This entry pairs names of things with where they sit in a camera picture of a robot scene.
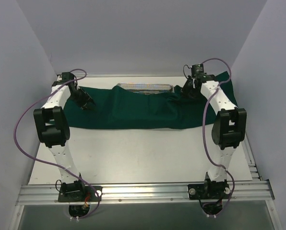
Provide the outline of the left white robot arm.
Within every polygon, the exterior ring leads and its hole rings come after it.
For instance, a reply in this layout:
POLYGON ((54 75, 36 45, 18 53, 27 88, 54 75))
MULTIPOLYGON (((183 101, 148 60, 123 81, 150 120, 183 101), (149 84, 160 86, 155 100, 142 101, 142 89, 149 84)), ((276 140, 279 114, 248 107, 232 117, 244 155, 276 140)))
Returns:
POLYGON ((60 192, 75 201, 81 201, 85 198, 87 190, 68 144, 71 132, 64 106, 69 99, 77 103, 81 109, 87 109, 89 103, 94 103, 74 80, 56 81, 52 85, 47 101, 41 108, 33 111, 33 116, 38 138, 53 155, 54 165, 61 174, 60 192))

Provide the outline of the dark green surgical cloth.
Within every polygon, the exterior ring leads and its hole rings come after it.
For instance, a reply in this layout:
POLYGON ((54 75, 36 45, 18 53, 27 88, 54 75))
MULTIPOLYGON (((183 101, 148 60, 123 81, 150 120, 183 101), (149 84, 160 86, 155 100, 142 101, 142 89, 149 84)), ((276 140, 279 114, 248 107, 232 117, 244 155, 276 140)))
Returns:
POLYGON ((64 107, 70 127, 85 129, 187 129, 200 127, 207 99, 188 99, 181 87, 174 92, 144 95, 119 86, 112 89, 83 88, 97 111, 85 111, 68 100, 64 107))

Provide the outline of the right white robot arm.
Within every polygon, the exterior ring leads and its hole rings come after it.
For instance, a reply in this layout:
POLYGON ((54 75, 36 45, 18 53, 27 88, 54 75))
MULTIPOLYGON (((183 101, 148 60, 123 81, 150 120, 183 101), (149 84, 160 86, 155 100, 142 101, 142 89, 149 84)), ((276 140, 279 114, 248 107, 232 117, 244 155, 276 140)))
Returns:
POLYGON ((204 195, 212 198, 220 192, 218 183, 227 180, 232 155, 245 138, 247 112, 231 102, 220 87, 220 83, 214 80, 205 83, 187 80, 181 91, 187 96, 201 95, 207 99, 203 110, 203 147, 212 166, 207 171, 210 181, 202 188, 204 195), (216 114, 211 131, 211 138, 215 145, 214 157, 210 155, 206 142, 205 122, 208 106, 211 106, 216 114))

